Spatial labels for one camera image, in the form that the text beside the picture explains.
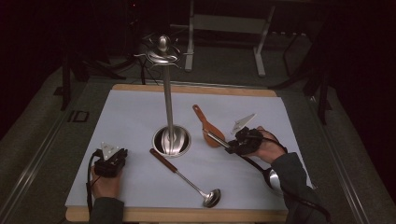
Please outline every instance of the white paper sheet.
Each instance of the white paper sheet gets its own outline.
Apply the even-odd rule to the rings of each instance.
[[[261,125],[270,130],[289,152],[297,152],[301,158],[280,98],[172,93],[172,103],[174,124],[187,129],[192,142],[184,155],[168,160],[203,192],[221,190],[221,200],[213,209],[286,210],[283,198],[266,186],[254,167],[222,147],[206,144],[202,123],[192,110],[193,105],[200,106],[227,141],[234,140],[234,122],[255,113],[249,128]],[[86,205],[89,158],[101,142],[106,142],[129,152],[120,196],[125,206],[202,208],[203,197],[149,153],[154,133],[167,125],[165,111],[163,92],[111,91],[65,205]],[[264,169],[269,167],[252,159]]]

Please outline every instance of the metal holder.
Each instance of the metal holder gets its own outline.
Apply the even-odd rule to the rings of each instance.
[[[190,133],[185,128],[173,123],[169,66],[178,67],[176,62],[180,60],[180,54],[180,51],[175,46],[172,46],[169,37],[161,35],[156,46],[148,49],[145,54],[136,55],[146,56],[153,64],[152,66],[160,65],[163,67],[163,92],[168,126],[162,127],[154,134],[152,144],[154,149],[165,157],[181,156],[191,145]]]

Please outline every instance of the hand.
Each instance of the hand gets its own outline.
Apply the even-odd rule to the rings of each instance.
[[[106,178],[99,176],[91,167],[92,174],[92,194],[94,198],[118,198],[120,195],[120,178],[122,170],[117,174],[116,177]]]
[[[277,141],[274,135],[265,131],[262,126],[257,127],[257,130],[262,134],[262,136]],[[257,156],[262,159],[262,161],[266,161],[271,164],[283,154],[285,154],[285,150],[282,147],[273,142],[264,140],[262,141],[259,149],[253,153],[247,154],[246,156]]]

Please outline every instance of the dark background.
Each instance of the dark background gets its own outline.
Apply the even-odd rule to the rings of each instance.
[[[165,33],[169,22],[187,24],[189,1],[80,0],[2,1],[1,34],[1,129],[0,137],[19,117],[44,80],[61,66],[62,40],[94,60],[107,55],[128,56],[137,38],[149,31]],[[261,15],[262,1],[196,1],[197,10],[232,16]],[[337,38],[332,51],[331,85],[356,127],[376,170],[393,201],[396,186],[392,172],[396,139],[394,104],[396,4],[393,1],[345,2],[342,14],[333,14],[339,26],[329,38]],[[295,28],[294,7],[280,7],[271,26],[275,31]],[[157,20],[169,13],[167,20]],[[139,26],[126,32],[136,18]]]

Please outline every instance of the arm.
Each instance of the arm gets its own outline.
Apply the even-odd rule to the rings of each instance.
[[[258,127],[258,131],[266,138],[277,141],[273,134]],[[311,203],[320,204],[318,195],[306,185],[306,172],[296,153],[285,153],[282,147],[270,141],[263,141],[260,148],[247,156],[257,156],[270,163],[276,171],[281,187],[291,195],[285,193],[285,205],[289,209],[286,223],[310,224],[327,223],[326,217],[318,210],[302,204],[292,195],[305,199]]]
[[[98,176],[93,167],[92,174],[92,194],[95,198],[90,223],[122,223],[124,203],[117,198],[120,194],[121,173],[114,178]]]

